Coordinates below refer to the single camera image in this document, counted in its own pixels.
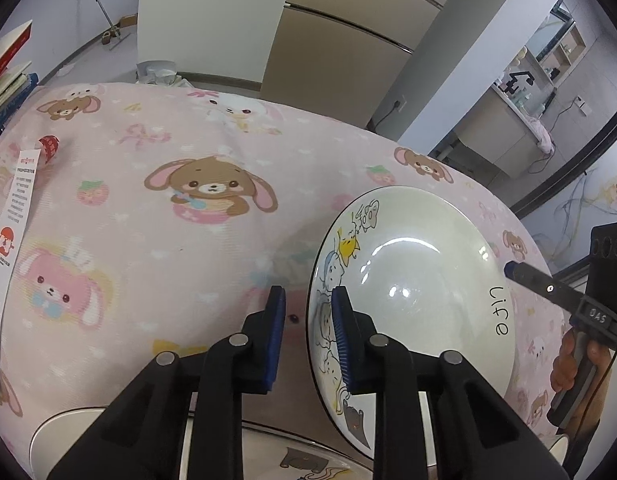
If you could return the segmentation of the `person's right hand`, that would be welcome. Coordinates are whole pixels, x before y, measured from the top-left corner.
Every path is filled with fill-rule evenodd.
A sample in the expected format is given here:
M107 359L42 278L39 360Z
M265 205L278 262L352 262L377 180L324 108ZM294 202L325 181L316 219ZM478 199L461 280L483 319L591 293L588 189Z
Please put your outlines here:
M568 330L563 336L559 354L553 361L550 374L551 387L556 393L570 390L575 384L578 370L574 356L575 346L575 330ZM591 390L585 395L585 401L603 405L611 377L611 373L608 371L611 364L611 351L603 344L591 340L588 343L587 356L589 361L597 368L597 371L590 385Z

